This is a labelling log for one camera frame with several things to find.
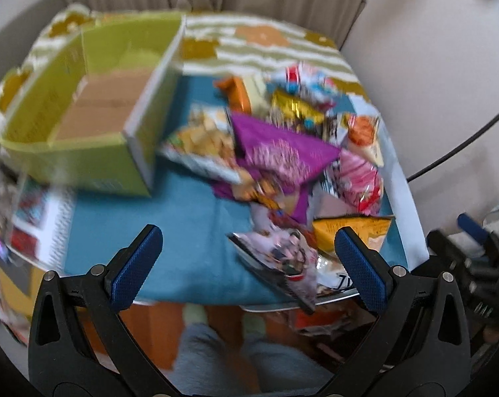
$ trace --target yellow-green box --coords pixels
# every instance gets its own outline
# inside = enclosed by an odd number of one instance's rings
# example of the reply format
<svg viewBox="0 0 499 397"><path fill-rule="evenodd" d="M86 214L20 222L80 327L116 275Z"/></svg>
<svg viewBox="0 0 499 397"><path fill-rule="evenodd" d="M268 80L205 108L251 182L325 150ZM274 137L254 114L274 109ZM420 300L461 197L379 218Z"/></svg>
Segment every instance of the yellow-green box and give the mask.
<svg viewBox="0 0 499 397"><path fill-rule="evenodd" d="M13 100L0 144L40 183L149 195L184 29L185 16L176 12L116 17L82 29ZM129 68L153 72L122 132L52 140L85 75Z"/></svg>

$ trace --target blue table surface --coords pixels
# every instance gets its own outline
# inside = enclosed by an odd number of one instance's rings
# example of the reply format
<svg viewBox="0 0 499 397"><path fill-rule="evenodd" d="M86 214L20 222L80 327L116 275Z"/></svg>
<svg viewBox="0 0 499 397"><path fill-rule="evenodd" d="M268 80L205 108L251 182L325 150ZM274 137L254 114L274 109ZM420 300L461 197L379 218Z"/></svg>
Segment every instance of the blue table surface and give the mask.
<svg viewBox="0 0 499 397"><path fill-rule="evenodd" d="M225 105L212 82L209 76L181 77L164 136L187 122L193 102ZM341 106L349 107L347 101L342 100ZM250 230L248 205L217 199L207 180L178 164L163 158L156 164L151 198L79 192L65 272L84 274L94 264L106 264L146 224L155 224L163 231L163 252L138 297L227 305L287 301L246 270L226 237L227 233ZM391 214L386 197L382 213ZM381 254L390 265L406 265L395 223Z"/></svg>

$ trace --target foot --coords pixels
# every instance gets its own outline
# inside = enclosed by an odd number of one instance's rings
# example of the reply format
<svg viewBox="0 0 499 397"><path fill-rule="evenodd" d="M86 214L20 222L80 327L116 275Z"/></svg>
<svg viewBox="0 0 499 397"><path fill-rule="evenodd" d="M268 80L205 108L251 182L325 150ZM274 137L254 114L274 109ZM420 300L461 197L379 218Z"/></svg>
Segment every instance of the foot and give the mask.
<svg viewBox="0 0 499 397"><path fill-rule="evenodd" d="M186 327L191 324L208 324L207 312L200 304L186 303L182 309L182 317Z"/></svg>
<svg viewBox="0 0 499 397"><path fill-rule="evenodd" d="M242 317L242 335L244 339L250 334L266 335L266 323L264 318L255 313L245 313Z"/></svg>

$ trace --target silver bolt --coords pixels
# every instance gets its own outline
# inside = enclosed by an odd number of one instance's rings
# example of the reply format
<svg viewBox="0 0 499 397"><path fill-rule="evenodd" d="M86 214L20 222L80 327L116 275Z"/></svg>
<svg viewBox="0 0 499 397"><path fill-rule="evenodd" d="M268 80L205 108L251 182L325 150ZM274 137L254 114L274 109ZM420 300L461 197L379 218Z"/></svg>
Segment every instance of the silver bolt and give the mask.
<svg viewBox="0 0 499 397"><path fill-rule="evenodd" d="M406 275L406 269L402 266L395 266L393 267L393 273L399 277L402 277Z"/></svg>
<svg viewBox="0 0 499 397"><path fill-rule="evenodd" d="M90 273L94 276L102 275L105 271L105 267L102 264L97 264L90 269Z"/></svg>
<svg viewBox="0 0 499 397"><path fill-rule="evenodd" d="M453 274L448 273L448 272L444 272L443 279L447 282L452 282L453 281Z"/></svg>
<svg viewBox="0 0 499 397"><path fill-rule="evenodd" d="M50 281L55 277L56 273L53 272L52 270L49 270L49 272L44 273L44 281Z"/></svg>

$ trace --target gray pants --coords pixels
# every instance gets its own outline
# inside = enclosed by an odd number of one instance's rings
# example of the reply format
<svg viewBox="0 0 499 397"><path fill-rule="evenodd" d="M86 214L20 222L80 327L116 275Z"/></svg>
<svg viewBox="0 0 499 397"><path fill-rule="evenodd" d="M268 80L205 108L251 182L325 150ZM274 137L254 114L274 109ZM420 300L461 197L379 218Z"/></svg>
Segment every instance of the gray pants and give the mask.
<svg viewBox="0 0 499 397"><path fill-rule="evenodd" d="M258 334L245 340L241 355L257 370L259 387L266 395L314 394L332 377L301 351L269 343ZM229 397L248 393L226 364L224 342L204 324L193 324L183 331L174 371L168 379L186 395Z"/></svg>

